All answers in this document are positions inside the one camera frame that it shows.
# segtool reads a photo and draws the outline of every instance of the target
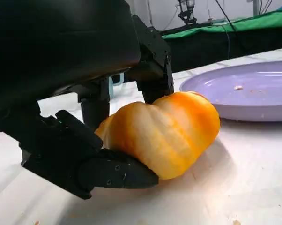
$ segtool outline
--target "crumb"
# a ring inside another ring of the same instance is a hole
[[[235,220],[235,221],[233,222],[233,225],[241,225],[241,223],[240,223],[238,220]]]
[[[242,86],[235,86],[234,90],[243,90]]]
[[[70,218],[76,218],[76,215],[75,215],[74,213],[71,213],[71,214],[69,215],[69,217],[70,217]]]

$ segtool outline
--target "wire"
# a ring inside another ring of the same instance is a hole
[[[263,5],[263,2],[262,2],[262,0],[260,0],[260,10],[259,10],[259,15],[261,15],[262,5]]]
[[[225,27],[223,25],[220,25],[223,27],[226,35],[227,35],[227,41],[228,41],[228,50],[227,50],[227,59],[229,60],[230,59],[230,37],[229,37],[229,33],[227,32],[227,30],[225,29]]]
[[[267,5],[268,5],[268,3],[270,2],[271,0],[268,0],[267,2],[266,2],[266,4],[265,4],[265,6],[264,6],[264,8],[262,9],[262,11],[261,11],[261,13],[263,14],[263,12],[264,12],[264,10],[265,10],[265,8],[267,7]]]
[[[173,19],[174,19],[175,16],[177,15],[177,12],[178,12],[178,5],[176,5],[175,7],[177,8],[177,10],[175,10],[175,13],[174,13],[174,15],[173,15],[173,18],[169,21],[169,23],[167,24],[167,26],[166,26],[162,31],[166,30],[166,29],[169,27],[169,25],[171,24],[171,22],[173,21]]]
[[[209,5],[209,0],[207,0],[207,9],[208,9],[208,18],[211,19],[210,9],[208,5]]]
[[[239,38],[239,35],[237,34],[237,30],[236,28],[233,26],[233,24],[231,23],[230,19],[228,18],[228,16],[226,15],[226,13],[224,12],[223,8],[221,7],[221,5],[219,4],[218,0],[215,0],[216,3],[218,4],[219,8],[221,9],[221,11],[223,12],[225,18],[227,19],[227,21],[230,23],[230,26],[232,27],[232,29],[234,30],[234,33],[236,35],[236,39],[240,45],[240,49],[243,51],[244,54],[246,54],[246,49],[244,47],[244,45],[241,42],[241,39]]]
[[[271,5],[271,3],[272,3],[272,0],[270,1],[269,5],[267,6],[267,8],[266,8],[266,10],[265,10],[265,12],[264,12],[264,13],[266,13],[266,12],[267,12],[267,10],[268,10],[269,6]]]

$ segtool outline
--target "green cloth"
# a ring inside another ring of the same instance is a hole
[[[247,19],[239,20],[233,23],[237,31],[256,30],[266,28],[282,27],[282,10],[270,12],[264,15],[250,17]],[[164,39],[183,38],[189,35],[196,34],[197,32],[233,32],[234,30],[229,23],[224,25],[214,25],[209,27],[194,28],[185,30],[175,34],[168,34],[163,36]]]

